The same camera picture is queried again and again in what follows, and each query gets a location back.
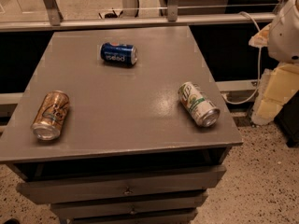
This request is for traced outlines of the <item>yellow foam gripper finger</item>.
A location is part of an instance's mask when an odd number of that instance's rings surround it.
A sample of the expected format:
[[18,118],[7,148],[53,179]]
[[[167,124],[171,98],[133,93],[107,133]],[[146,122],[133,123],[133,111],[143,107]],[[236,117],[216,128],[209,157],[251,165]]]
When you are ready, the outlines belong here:
[[271,24],[267,24],[261,31],[249,40],[249,45],[254,48],[264,48],[268,46],[268,36]]
[[252,122],[256,125],[266,125],[273,121],[298,91],[298,63],[279,63],[274,70],[265,69],[252,108]]

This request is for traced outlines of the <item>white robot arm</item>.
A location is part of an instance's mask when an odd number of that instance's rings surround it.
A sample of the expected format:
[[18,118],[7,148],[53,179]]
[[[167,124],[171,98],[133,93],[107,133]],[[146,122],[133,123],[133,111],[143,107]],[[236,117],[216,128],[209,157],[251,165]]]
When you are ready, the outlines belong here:
[[288,0],[249,45],[267,47],[269,57],[278,61],[273,70],[264,70],[251,115],[254,124],[266,125],[299,91],[299,0]]

